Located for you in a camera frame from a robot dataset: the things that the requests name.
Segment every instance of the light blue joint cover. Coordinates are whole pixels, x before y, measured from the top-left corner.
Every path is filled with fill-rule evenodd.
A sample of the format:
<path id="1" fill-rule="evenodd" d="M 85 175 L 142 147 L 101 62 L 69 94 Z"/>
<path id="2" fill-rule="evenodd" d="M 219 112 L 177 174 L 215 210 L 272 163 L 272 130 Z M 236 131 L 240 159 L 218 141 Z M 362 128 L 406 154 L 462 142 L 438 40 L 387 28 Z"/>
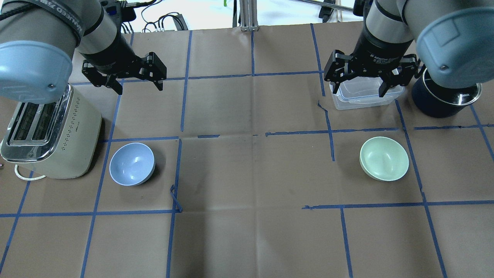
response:
<path id="1" fill-rule="evenodd" d="M 62 50 L 34 41 L 0 44 L 0 96 L 45 104 L 62 97 L 72 61 Z"/>
<path id="2" fill-rule="evenodd" d="M 494 79 L 494 7 L 453 12 L 418 36 L 417 53 L 432 79 L 465 88 Z"/>

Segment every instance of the toaster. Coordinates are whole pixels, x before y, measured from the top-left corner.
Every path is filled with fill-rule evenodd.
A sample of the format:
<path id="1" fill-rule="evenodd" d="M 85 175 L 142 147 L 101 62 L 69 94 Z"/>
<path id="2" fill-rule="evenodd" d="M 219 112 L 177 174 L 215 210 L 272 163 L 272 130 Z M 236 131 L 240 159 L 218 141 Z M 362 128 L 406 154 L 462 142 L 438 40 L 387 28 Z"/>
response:
<path id="1" fill-rule="evenodd" d="M 101 113 L 68 84 L 57 102 L 17 105 L 0 154 L 49 178 L 76 178 L 89 169 L 100 127 Z"/>

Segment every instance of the toaster cord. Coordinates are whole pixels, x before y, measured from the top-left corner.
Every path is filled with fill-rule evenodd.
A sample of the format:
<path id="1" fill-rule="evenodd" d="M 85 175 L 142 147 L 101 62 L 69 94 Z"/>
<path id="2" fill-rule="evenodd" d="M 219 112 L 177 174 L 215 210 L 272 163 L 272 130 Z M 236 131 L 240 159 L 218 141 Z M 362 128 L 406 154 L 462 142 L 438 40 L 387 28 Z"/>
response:
<path id="1" fill-rule="evenodd" d="M 21 174 L 19 174 L 19 165 L 15 164 L 15 167 L 14 167 L 14 172 L 15 172 L 15 175 L 20 178 L 21 180 L 25 180 L 25 181 L 37 181 L 37 180 L 41 180 L 43 178 L 46 178 L 46 176 L 40 176 L 40 177 L 37 177 L 37 178 L 26 178 L 26 177 L 23 177 L 21 176 Z"/>

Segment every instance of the black pot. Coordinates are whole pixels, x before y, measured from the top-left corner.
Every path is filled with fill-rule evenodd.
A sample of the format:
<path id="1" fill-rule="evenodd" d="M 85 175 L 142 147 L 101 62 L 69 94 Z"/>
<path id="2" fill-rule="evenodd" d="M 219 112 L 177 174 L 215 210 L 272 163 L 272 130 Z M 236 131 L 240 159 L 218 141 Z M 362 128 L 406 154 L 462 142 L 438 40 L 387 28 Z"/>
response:
<path id="1" fill-rule="evenodd" d="M 424 114 L 446 118 L 474 103 L 480 97 L 481 90 L 480 84 L 460 89 L 444 88 L 431 79 L 426 69 L 413 86 L 412 98 Z"/>

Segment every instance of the green object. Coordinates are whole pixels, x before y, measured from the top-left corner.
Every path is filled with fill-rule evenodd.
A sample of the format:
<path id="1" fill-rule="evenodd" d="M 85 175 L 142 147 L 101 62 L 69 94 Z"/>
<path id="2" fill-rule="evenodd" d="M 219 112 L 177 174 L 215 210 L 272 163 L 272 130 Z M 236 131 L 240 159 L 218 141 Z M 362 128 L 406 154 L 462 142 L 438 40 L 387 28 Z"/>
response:
<path id="1" fill-rule="evenodd" d="M 406 174 L 409 160 L 407 152 L 398 142 L 388 137 L 374 137 L 362 145 L 360 165 L 372 178 L 390 182 Z"/>

